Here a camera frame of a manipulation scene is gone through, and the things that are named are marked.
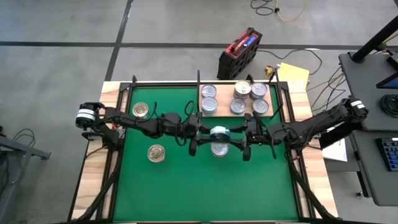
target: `wooden table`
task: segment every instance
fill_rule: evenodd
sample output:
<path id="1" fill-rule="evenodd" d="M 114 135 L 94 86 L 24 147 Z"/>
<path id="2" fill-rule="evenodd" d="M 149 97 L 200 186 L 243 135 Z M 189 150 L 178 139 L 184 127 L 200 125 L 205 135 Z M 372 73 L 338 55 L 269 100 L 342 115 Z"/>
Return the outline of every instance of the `wooden table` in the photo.
<path id="1" fill-rule="evenodd" d="M 308 102 L 307 93 L 305 91 L 306 80 L 285 80 L 289 84 L 290 98 L 292 100 L 292 106 L 294 111 L 294 116 L 296 121 L 302 121 L 312 116 L 310 103 Z M 116 100 L 119 94 L 120 82 L 104 82 L 101 97 L 99 99 L 105 106 L 116 107 Z M 122 109 L 126 104 L 126 98 L 123 99 Z M 284 110 L 285 118 L 289 120 L 289 114 L 287 108 Z M 319 147 L 319 142 L 317 140 L 312 140 L 310 142 L 312 146 Z M 95 140 L 89 143 L 87 153 L 94 151 L 95 149 L 101 147 L 101 141 Z M 106 160 L 107 150 L 102 149 L 95 154 L 92 154 L 86 159 L 83 172 L 79 181 L 79 188 L 76 195 L 75 206 L 72 211 L 72 219 L 78 218 L 84 213 L 87 207 L 91 204 L 94 198 L 97 196 L 101 188 L 101 182 L 103 178 L 104 165 Z M 303 150 L 303 158 L 305 161 L 305 168 L 308 175 L 308 181 L 311 190 L 317 196 L 319 201 L 323 206 L 334 216 L 338 216 L 336 205 L 333 199 L 333 194 L 331 191 L 328 174 L 326 172 L 325 163 L 323 161 L 322 152 L 319 149 L 313 149 L 311 147 L 306 147 Z M 109 196 L 110 188 L 104 204 L 104 211 L 109 209 Z M 306 208 L 305 196 L 300 191 L 300 198 L 303 205 L 303 212 L 305 216 L 308 216 L 308 211 Z"/>

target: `black floor stripe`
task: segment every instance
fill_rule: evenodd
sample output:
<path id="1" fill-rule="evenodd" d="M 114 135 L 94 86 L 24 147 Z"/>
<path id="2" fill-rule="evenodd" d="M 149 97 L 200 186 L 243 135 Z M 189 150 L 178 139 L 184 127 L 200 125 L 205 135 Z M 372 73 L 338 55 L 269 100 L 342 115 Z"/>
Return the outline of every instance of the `black floor stripe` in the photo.
<path id="1" fill-rule="evenodd" d="M 134 48 L 191 48 L 191 49 L 225 49 L 230 44 L 196 44 L 196 43 L 122 43 L 121 47 Z M 320 50 L 358 50 L 362 45 L 311 45 L 311 44 L 260 44 L 260 49 L 320 49 Z"/>
<path id="2" fill-rule="evenodd" d="M 111 79 L 112 79 L 114 66 L 116 64 L 116 59 L 118 59 L 118 54 L 119 54 L 121 42 L 123 40 L 124 31 L 126 30 L 127 21 L 129 19 L 129 13 L 130 13 L 132 2 L 133 2 L 133 0 L 128 0 L 127 4 L 126 4 L 126 8 L 124 9 L 122 22 L 120 23 L 120 28 L 119 28 L 118 36 L 116 37 L 116 43 L 113 48 L 111 60 L 109 61 L 108 69 L 106 70 L 105 81 L 111 81 Z"/>
<path id="3" fill-rule="evenodd" d="M 0 41 L 0 46 L 20 47 L 114 47 L 112 42 L 22 42 Z"/>
<path id="4" fill-rule="evenodd" d="M 134 47 L 134 48 L 191 48 L 191 49 L 225 49 L 229 44 L 212 43 L 121 43 L 126 29 L 127 19 L 123 21 L 123 29 L 119 31 L 116 43 L 113 42 L 23 42 L 0 41 L 0 46 L 20 47 Z M 312 44 L 260 44 L 260 49 L 320 49 L 320 50 L 358 50 L 362 45 L 312 45 Z"/>

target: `yellow paper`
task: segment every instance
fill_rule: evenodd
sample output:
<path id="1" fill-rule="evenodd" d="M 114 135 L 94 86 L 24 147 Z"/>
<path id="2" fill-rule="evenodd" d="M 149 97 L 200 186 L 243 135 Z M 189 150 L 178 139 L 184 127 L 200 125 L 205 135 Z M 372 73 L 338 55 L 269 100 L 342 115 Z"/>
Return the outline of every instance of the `yellow paper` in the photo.
<path id="1" fill-rule="evenodd" d="M 289 65 L 286 63 L 281 63 L 280 64 L 280 69 L 279 69 L 279 81 L 301 81 L 301 82 L 296 82 L 296 83 L 302 83 L 303 86 L 301 86 L 303 89 L 306 89 L 307 87 L 307 82 L 308 82 L 308 76 L 310 74 L 310 71 L 299 68 L 293 65 Z"/>

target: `gray desk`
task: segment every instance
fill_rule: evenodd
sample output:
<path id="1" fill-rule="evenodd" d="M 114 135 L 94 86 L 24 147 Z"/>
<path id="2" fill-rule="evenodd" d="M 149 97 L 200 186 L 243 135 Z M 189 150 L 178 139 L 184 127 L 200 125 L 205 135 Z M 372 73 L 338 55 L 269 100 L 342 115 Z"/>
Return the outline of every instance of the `gray desk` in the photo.
<path id="1" fill-rule="evenodd" d="M 388 55 L 368 55 L 362 63 L 353 62 L 348 54 L 341 54 L 338 58 L 351 94 L 369 110 L 368 117 L 362 122 L 363 128 L 370 131 L 398 131 L 398 119 L 386 115 L 379 106 L 382 96 L 398 94 L 398 90 L 376 88 L 377 83 L 396 72 L 386 61 Z"/>
<path id="2" fill-rule="evenodd" d="M 382 206 L 398 206 L 398 194 L 395 193 L 398 186 L 398 172 L 388 172 L 374 141 L 376 138 L 398 137 L 398 132 L 354 131 L 352 137 L 374 203 Z"/>
<path id="3" fill-rule="evenodd" d="M 388 172 L 374 141 L 376 138 L 398 137 L 398 119 L 386 115 L 379 107 L 385 94 L 397 90 L 377 89 L 376 84 L 396 71 L 386 62 L 388 55 L 368 55 L 363 63 L 353 62 L 348 54 L 339 56 L 349 90 L 369 110 L 362 122 L 362 131 L 351 134 L 351 143 L 358 153 L 359 181 L 363 190 L 369 191 L 377 205 L 398 206 L 398 172 Z"/>

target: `white paper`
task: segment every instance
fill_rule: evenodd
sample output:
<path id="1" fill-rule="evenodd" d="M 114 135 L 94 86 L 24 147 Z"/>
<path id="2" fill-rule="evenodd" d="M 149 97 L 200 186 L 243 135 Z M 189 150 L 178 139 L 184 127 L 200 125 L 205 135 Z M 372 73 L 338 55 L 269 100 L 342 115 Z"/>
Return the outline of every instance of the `white paper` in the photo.
<path id="1" fill-rule="evenodd" d="M 322 155 L 325 159 L 347 162 L 346 143 L 344 139 L 324 148 L 322 150 Z"/>

